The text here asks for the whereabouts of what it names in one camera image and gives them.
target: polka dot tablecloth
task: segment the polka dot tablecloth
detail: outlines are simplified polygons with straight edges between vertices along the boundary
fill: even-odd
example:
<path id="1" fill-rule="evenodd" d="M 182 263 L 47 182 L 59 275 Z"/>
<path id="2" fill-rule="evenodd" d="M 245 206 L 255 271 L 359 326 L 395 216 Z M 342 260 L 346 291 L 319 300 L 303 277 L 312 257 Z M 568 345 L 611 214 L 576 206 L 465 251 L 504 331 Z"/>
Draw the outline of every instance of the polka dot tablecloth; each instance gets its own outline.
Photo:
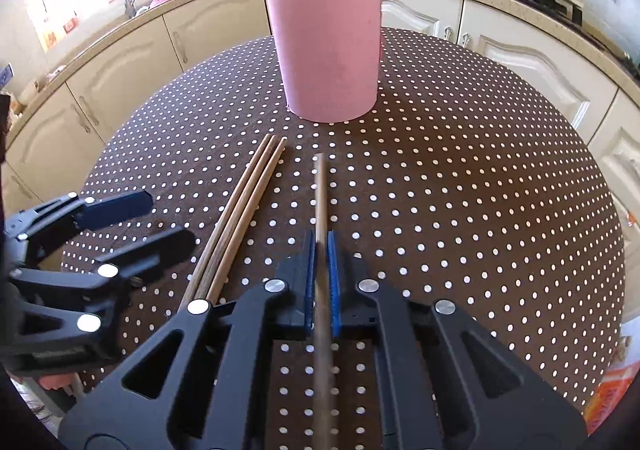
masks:
<path id="1" fill-rule="evenodd" d="M 146 189 L 152 213 L 66 247 L 63 269 L 184 226 L 196 253 L 136 292 L 130 354 L 177 310 L 220 211 L 267 132 L 288 138 L 220 302 L 273 276 L 314 223 L 313 157 L 328 155 L 330 226 L 416 302 L 449 298 L 582 410 L 616 345 L 623 239 L 609 190 L 567 120 L 513 72 L 443 40 L 384 30 L 378 100 L 347 123 L 287 110 L 272 37 L 209 59 L 116 133 L 83 196 Z M 334 345 L 338 447 L 379 448 L 368 340 Z M 312 351 L 274 345 L 268 448 L 311 446 Z M 83 375 L 87 388 L 109 369 Z"/>

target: chopstick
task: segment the chopstick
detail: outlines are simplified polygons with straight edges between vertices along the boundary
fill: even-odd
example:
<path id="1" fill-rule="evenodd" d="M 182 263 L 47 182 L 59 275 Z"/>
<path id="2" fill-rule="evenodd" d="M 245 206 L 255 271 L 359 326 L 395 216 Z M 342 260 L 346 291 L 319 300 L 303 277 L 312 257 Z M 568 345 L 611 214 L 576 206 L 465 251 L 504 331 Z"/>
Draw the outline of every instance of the chopstick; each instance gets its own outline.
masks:
<path id="1" fill-rule="evenodd" d="M 278 164 L 278 160 L 282 152 L 284 151 L 284 147 L 287 143 L 287 138 L 282 138 L 278 143 L 274 153 L 271 155 L 269 162 L 266 167 L 262 170 L 260 174 L 260 179 L 256 184 L 254 190 L 252 191 L 251 197 L 249 198 L 246 206 L 242 208 L 242 215 L 239 218 L 238 225 L 233 230 L 233 234 L 229 239 L 228 245 L 225 248 L 225 251 L 222 256 L 222 260 L 220 261 L 220 265 L 218 266 L 213 280 L 211 282 L 211 286 L 209 287 L 209 291 L 207 293 L 206 299 L 215 304 L 218 301 L 220 296 L 220 292 L 222 291 L 222 287 L 225 285 L 227 275 L 229 270 L 231 269 L 231 265 L 238 254 L 238 249 L 240 248 L 240 243 L 242 242 L 242 238 L 246 233 L 249 223 L 251 222 L 251 218 L 254 216 L 254 212 L 260 203 L 260 199 L 264 194 L 265 189 L 271 179 L 271 175 L 273 175 L 273 171 Z"/>
<path id="2" fill-rule="evenodd" d="M 314 301 L 314 423 L 313 448 L 330 450 L 333 353 L 329 312 L 329 275 L 326 263 L 327 191 L 326 159 L 316 157 L 316 282 Z"/>
<path id="3" fill-rule="evenodd" d="M 249 202 L 249 199 L 251 198 L 251 195 L 255 190 L 256 185 L 258 184 L 258 180 L 262 175 L 262 172 L 264 171 L 264 167 L 267 166 L 267 163 L 269 162 L 271 153 L 277 142 L 278 138 L 276 138 L 276 136 L 271 136 L 269 138 L 269 141 L 267 142 L 267 145 L 261 151 L 260 157 L 255 163 L 249 180 L 244 188 L 242 188 L 242 193 L 238 198 L 238 202 L 236 203 L 236 206 L 234 207 L 228 218 L 228 221 L 224 226 L 224 230 L 220 235 L 220 239 L 218 240 L 210 259 L 207 261 L 207 266 L 203 272 L 202 280 L 198 284 L 198 290 L 195 293 L 196 298 L 204 298 L 207 296 L 216 271 L 218 270 L 220 262 L 222 261 L 222 258 L 226 252 L 229 241 L 231 240 L 236 228 L 238 227 L 240 217 L 242 216 L 242 213 L 244 212 L 247 203 Z"/>
<path id="4" fill-rule="evenodd" d="M 198 260 L 198 263 L 196 264 L 195 270 L 193 270 L 193 274 L 191 275 L 191 280 L 189 281 L 189 285 L 187 286 L 187 289 L 184 292 L 184 295 L 182 296 L 182 300 L 180 301 L 178 310 L 184 309 L 185 307 L 187 307 L 189 302 L 191 302 L 191 300 L 196 298 L 196 290 L 200 285 L 200 281 L 202 279 L 203 274 L 205 273 L 205 269 L 209 263 L 211 255 L 213 254 L 216 248 L 216 245 L 220 240 L 220 237 L 226 227 L 226 224 L 229 218 L 233 214 L 233 211 L 236 207 L 236 203 L 238 202 L 238 199 L 240 198 L 242 192 L 244 191 L 244 188 L 247 186 L 247 183 L 249 182 L 250 177 L 254 173 L 255 168 L 260 160 L 260 157 L 262 156 L 262 153 L 267 147 L 270 138 L 271 138 L 271 134 L 267 134 L 264 138 L 262 138 L 260 145 L 258 145 L 258 148 L 255 150 L 255 153 L 251 158 L 251 161 L 244 169 L 242 176 L 238 180 L 236 187 L 234 188 L 233 192 L 231 193 L 231 196 L 226 202 L 225 209 L 220 214 L 220 218 L 218 219 L 218 222 L 216 223 L 216 226 L 213 229 L 213 233 L 210 235 L 209 240 L 207 241 L 207 244 L 205 245 L 204 250 L 200 255 L 200 258 Z"/>

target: kitchen cabinet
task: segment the kitchen cabinet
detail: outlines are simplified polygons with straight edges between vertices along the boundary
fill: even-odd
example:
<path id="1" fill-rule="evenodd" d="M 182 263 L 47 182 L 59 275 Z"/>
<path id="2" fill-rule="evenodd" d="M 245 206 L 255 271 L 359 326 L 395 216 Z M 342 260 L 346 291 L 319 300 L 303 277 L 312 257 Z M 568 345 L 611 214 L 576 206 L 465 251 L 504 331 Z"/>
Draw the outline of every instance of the kitchen cabinet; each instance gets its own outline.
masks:
<path id="1" fill-rule="evenodd" d="M 24 125 L 6 161 L 43 201 L 78 192 L 104 148 L 66 85 Z"/>
<path id="2" fill-rule="evenodd" d="M 458 43 L 520 75 L 562 112 L 585 143 L 616 94 L 616 85 L 578 53 L 484 4 L 465 0 Z"/>
<path id="3" fill-rule="evenodd" d="M 96 55 L 67 81 L 103 141 L 157 90 L 182 73 L 162 17 Z"/>
<path id="4" fill-rule="evenodd" d="M 5 217 L 27 210 L 42 201 L 7 163 L 2 165 L 2 204 Z"/>
<path id="5" fill-rule="evenodd" d="M 614 194 L 612 197 L 625 243 L 625 303 L 622 321 L 628 322 L 640 316 L 640 227 L 622 201 Z"/>
<path id="6" fill-rule="evenodd" d="M 382 25 L 457 42 L 463 0 L 382 0 Z"/>
<path id="7" fill-rule="evenodd" d="M 271 34 L 264 0 L 194 0 L 165 13 L 164 21 L 185 70 Z"/>

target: pink bowl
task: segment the pink bowl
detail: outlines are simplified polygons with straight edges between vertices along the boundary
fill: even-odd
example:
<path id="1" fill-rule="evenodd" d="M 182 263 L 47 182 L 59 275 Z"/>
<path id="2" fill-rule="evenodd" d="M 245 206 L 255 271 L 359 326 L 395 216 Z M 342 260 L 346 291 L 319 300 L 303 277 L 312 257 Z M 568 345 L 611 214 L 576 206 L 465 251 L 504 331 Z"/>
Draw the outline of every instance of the pink bowl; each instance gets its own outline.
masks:
<path id="1" fill-rule="evenodd" d="M 345 122 L 376 103 L 382 0 L 266 0 L 289 110 Z"/>

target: metal bolt head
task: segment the metal bolt head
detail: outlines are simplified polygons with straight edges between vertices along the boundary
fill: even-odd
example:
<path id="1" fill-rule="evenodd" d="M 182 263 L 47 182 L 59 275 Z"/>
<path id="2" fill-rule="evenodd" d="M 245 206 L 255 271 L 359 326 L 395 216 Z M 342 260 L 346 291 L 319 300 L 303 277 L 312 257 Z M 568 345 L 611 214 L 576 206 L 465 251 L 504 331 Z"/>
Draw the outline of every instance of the metal bolt head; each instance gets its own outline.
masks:
<path id="1" fill-rule="evenodd" d="M 84 331 L 85 333 L 95 333 L 100 326 L 102 325 L 102 320 L 97 315 L 83 314 L 78 317 L 78 322 L 76 324 L 78 329 Z"/>
<path id="2" fill-rule="evenodd" d="M 267 280 L 267 282 L 264 283 L 264 289 L 266 289 L 269 293 L 279 293 L 283 289 L 285 289 L 285 287 L 287 287 L 287 285 L 279 278 L 272 278 L 271 280 Z"/>
<path id="3" fill-rule="evenodd" d="M 451 300 L 438 300 L 436 311 L 441 315 L 451 315 L 456 310 L 456 305 Z"/>
<path id="4" fill-rule="evenodd" d="M 372 278 L 365 278 L 359 281 L 358 289 L 365 293 L 374 293 L 380 288 L 380 284 Z"/>
<path id="5" fill-rule="evenodd" d="M 102 264 L 100 268 L 98 268 L 98 275 L 103 276 L 104 278 L 113 278 L 118 274 L 118 267 L 113 264 Z"/>
<path id="6" fill-rule="evenodd" d="M 201 315 L 205 313 L 209 309 L 209 302 L 198 298 L 196 300 L 191 300 L 189 305 L 187 306 L 187 311 L 192 315 Z"/>

